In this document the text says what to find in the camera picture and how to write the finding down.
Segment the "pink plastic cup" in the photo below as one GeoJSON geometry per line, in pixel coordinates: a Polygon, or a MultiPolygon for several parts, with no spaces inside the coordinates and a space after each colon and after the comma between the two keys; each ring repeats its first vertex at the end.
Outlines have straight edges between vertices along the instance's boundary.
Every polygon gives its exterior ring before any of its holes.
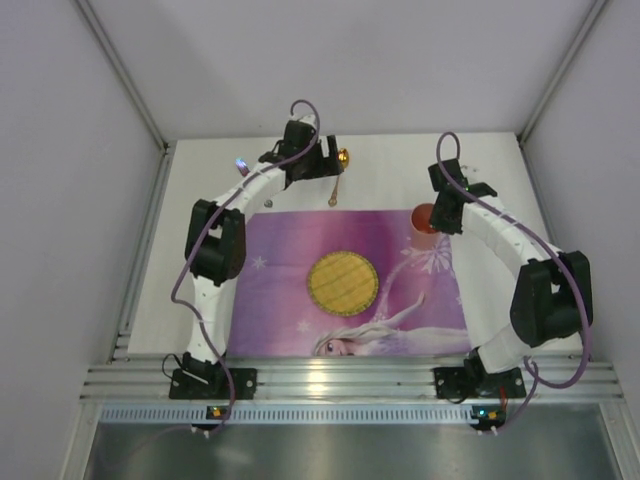
{"type": "Polygon", "coordinates": [[[434,205],[417,205],[410,215],[410,246],[419,251],[433,249],[440,239],[440,232],[431,225],[434,205]]]}

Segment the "gold spoon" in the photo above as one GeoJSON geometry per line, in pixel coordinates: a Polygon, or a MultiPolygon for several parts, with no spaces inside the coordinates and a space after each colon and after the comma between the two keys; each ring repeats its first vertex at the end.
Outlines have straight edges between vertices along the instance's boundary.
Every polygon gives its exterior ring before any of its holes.
{"type": "Polygon", "coordinates": [[[328,206],[334,208],[338,203],[339,184],[342,178],[342,174],[346,171],[350,163],[350,153],[346,148],[341,148],[338,151],[338,160],[342,168],[342,172],[336,177],[332,193],[328,200],[328,206]]]}

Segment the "yellow round plate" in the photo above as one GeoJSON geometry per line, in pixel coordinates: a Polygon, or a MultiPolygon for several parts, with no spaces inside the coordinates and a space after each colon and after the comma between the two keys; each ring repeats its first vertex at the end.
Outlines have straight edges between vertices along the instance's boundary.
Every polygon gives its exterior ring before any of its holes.
{"type": "Polygon", "coordinates": [[[307,275],[307,291],[322,311],[353,317],[376,300],[379,276],[364,256],[352,251],[335,251],[313,264],[307,275]]]}

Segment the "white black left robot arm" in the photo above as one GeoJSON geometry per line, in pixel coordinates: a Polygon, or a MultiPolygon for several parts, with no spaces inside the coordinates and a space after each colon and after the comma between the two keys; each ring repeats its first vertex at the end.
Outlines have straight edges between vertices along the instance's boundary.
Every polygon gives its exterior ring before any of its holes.
{"type": "Polygon", "coordinates": [[[193,316],[186,352],[195,361],[216,364],[227,350],[238,276],[247,256],[249,220],[291,184],[343,172],[336,138],[322,139],[319,127],[316,114],[291,118],[283,137],[254,167],[241,166],[244,175],[235,186],[193,205],[185,265],[170,299],[193,316]]]}

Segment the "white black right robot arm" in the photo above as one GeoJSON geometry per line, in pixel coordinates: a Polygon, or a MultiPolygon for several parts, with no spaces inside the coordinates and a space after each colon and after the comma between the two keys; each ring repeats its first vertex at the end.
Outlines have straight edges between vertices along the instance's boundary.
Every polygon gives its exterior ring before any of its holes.
{"type": "Polygon", "coordinates": [[[509,273],[512,298],[503,314],[466,314],[471,357],[487,375],[522,366],[552,389],[575,385],[588,365],[593,322],[590,264],[580,251],[563,252],[507,211],[496,190],[472,183],[456,158],[430,166],[437,194],[430,223],[449,236],[471,236],[492,252],[509,273]],[[533,357],[544,346],[575,335],[582,338],[577,370],[563,382],[535,371],[533,357]]]}

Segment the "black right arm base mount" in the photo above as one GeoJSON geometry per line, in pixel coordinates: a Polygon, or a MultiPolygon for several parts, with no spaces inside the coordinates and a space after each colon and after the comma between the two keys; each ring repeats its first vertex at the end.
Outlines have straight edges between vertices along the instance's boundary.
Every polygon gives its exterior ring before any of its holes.
{"type": "Polygon", "coordinates": [[[527,395],[521,370],[472,375],[463,367],[433,370],[436,397],[460,404],[468,399],[524,399],[527,395]]]}

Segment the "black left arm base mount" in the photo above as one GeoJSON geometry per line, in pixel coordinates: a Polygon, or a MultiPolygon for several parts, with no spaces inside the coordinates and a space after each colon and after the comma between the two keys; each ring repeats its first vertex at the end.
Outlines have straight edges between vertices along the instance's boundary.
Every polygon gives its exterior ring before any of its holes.
{"type": "MultiPolygon", "coordinates": [[[[258,371],[253,368],[231,368],[235,399],[252,400],[257,390],[258,371]]],[[[171,400],[230,400],[231,384],[225,372],[218,367],[212,376],[202,376],[184,369],[172,373],[169,389],[171,400]]]]}

